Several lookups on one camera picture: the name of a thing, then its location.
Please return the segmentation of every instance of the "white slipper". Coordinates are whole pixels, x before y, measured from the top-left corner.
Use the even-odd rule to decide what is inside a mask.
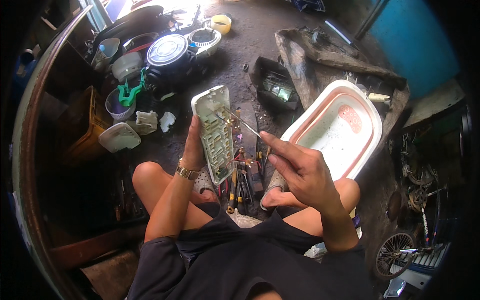
[[[203,167],[200,170],[197,179],[195,179],[193,191],[202,194],[205,190],[209,190],[215,193],[212,180],[210,179],[210,174],[208,173],[208,170]]]
[[[260,207],[263,210],[269,210],[269,209],[262,205],[262,201],[264,200],[268,192],[277,186],[282,189],[282,192],[288,192],[288,185],[287,185],[287,182],[285,181],[285,178],[283,178],[283,176],[280,175],[280,173],[277,170],[275,170],[273,172],[272,179],[270,180],[270,183],[268,184],[268,187],[265,190],[263,197],[260,199]]]

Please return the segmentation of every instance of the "bicycle wheel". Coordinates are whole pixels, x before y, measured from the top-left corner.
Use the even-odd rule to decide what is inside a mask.
[[[415,237],[409,231],[399,230],[389,236],[376,252],[375,275],[381,279],[392,279],[402,274],[411,264],[413,256],[400,250],[416,247]]]

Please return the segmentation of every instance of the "open power strip casing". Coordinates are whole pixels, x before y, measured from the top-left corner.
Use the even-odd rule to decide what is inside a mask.
[[[222,183],[234,169],[232,129],[226,123],[230,115],[228,88],[217,85],[192,98],[192,111],[202,123],[202,145],[212,182]]]

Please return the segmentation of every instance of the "concrete floor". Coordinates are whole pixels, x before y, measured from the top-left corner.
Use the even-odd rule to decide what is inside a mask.
[[[232,14],[233,23],[231,31],[222,37],[220,49],[215,54],[214,73],[205,77],[199,84],[189,86],[184,93],[166,100],[168,102],[166,107],[170,107],[175,110],[174,113],[178,114],[176,123],[167,133],[159,130],[143,136],[142,143],[132,150],[133,165],[144,161],[155,161],[168,173],[173,174],[178,158],[182,156],[192,116],[191,98],[219,84],[228,87],[232,107],[244,102],[253,105],[259,131],[265,130],[279,137],[290,126],[293,113],[273,116],[265,110],[247,88],[248,75],[241,70],[241,67],[245,62],[249,62],[257,56],[276,60],[279,53],[274,34],[277,30],[304,25],[316,28],[323,24],[323,19],[327,17],[327,14],[299,12],[286,1],[244,0],[225,2],[222,5],[207,5],[205,15],[208,17],[220,12]],[[375,64],[385,66],[387,63],[381,59],[383,55],[379,54],[374,41],[368,38],[366,40],[367,43],[364,43],[361,49],[371,49],[371,51],[365,52],[364,50],[364,54],[371,60],[375,57]],[[163,111],[158,111],[158,114],[162,116]],[[273,168],[268,164],[265,187],[272,173]],[[391,224],[385,216],[387,200],[396,189],[393,163],[388,151],[382,152],[370,160],[357,177],[357,182],[362,193],[357,206],[363,230],[361,243],[366,247],[366,260],[371,269],[375,248],[384,234],[395,228],[395,225]],[[385,283],[378,282],[373,276],[372,282],[375,294],[383,293],[386,288]]]

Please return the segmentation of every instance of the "gold wristwatch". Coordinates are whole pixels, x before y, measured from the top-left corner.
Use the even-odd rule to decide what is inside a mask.
[[[179,174],[180,176],[188,179],[188,180],[195,180],[197,179],[198,177],[198,174],[200,173],[200,171],[192,171],[192,170],[188,170],[187,168],[184,168],[180,165],[180,162],[181,162],[181,158],[179,160],[179,164],[177,166],[177,174]]]

